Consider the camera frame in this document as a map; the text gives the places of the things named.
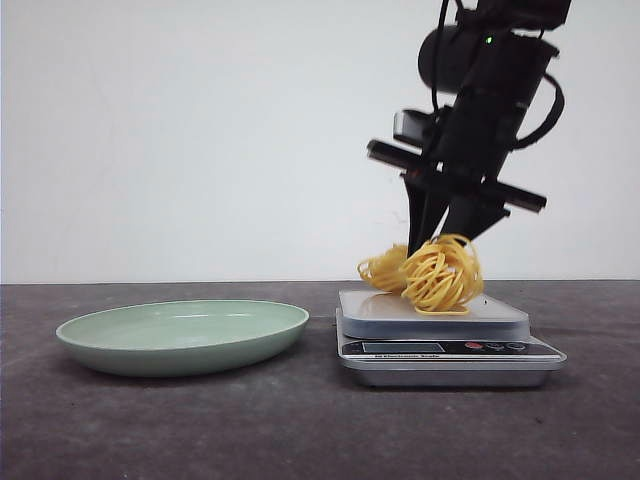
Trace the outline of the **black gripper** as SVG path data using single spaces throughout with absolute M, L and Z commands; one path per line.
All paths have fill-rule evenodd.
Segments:
M 430 240 L 445 216 L 444 234 L 473 241 L 510 215 L 509 204 L 538 212 L 546 198 L 498 180 L 508 154 L 536 142 L 517 133 L 536 93 L 528 89 L 465 87 L 438 112 L 436 129 L 418 153 L 380 140 L 368 156 L 403 171 L 408 205 L 408 254 Z

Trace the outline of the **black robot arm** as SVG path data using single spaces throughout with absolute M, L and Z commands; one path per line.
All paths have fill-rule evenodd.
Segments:
M 558 49 L 544 40 L 563 25 L 567 1 L 480 1 L 457 7 L 423 41 L 419 75 L 433 95 L 454 95 L 432 112 L 394 116 L 396 145 L 368 143 L 371 158 L 402 169 L 409 204 L 407 252 L 436 235 L 473 240 L 515 205 L 538 212 L 545 197 L 499 181 L 507 155 L 557 124 L 565 96 L 547 67 Z

